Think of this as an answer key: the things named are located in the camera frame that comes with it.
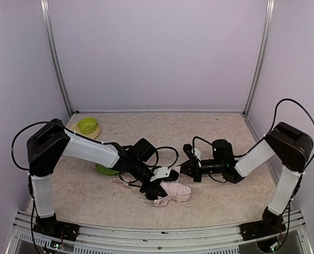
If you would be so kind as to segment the pink and black umbrella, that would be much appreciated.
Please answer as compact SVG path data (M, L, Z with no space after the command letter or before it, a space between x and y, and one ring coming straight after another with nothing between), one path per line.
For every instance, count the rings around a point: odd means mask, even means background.
M181 167L180 166L172 167L171 170L180 173ZM140 185L134 183L125 183L124 181L119 179L113 179L112 182L126 189L131 189L133 187L140 188ZM167 206L169 201L175 201L178 203L187 202L189 201L192 194L191 187L180 183L179 180L172 182L162 181L161 186L168 195L166 197L157 197L157 199L154 200L154 207L165 207Z

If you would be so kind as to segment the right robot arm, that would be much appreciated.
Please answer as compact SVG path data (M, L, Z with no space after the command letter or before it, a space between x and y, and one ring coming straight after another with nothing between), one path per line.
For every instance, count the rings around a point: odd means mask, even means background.
M280 122L260 139L244 156L233 154L231 143L225 139L211 142L212 159L201 160L194 144L185 144L183 151L188 161L181 164L180 172L192 177L195 183L203 175L221 174L225 181L236 184L273 157L282 162L282 173L275 193L263 213L263 219L280 217L298 190L298 184L308 164L313 148L312 138Z

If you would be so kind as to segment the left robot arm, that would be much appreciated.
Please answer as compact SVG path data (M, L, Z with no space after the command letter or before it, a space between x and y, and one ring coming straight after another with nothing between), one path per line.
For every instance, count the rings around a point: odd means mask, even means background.
M141 182L140 192L150 199L167 196L162 177L151 171L146 161L156 148L145 138L123 147L116 142L101 142L65 127L61 120L43 122L43 127L26 143L30 181L35 209L40 218L55 215L51 176L61 158L73 158L129 173Z

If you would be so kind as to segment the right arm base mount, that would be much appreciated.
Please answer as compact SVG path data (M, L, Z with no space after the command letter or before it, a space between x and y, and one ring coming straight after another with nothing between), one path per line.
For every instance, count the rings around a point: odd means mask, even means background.
M284 222L278 222L276 225L273 225L262 220L243 223L239 227L244 241L263 238L278 234L280 231L286 231Z

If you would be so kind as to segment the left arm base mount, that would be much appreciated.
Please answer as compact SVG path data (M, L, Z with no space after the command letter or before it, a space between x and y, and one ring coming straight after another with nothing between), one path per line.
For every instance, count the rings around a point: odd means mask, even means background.
M48 237L75 242L79 232L79 225L63 221L46 224L36 222L33 230Z

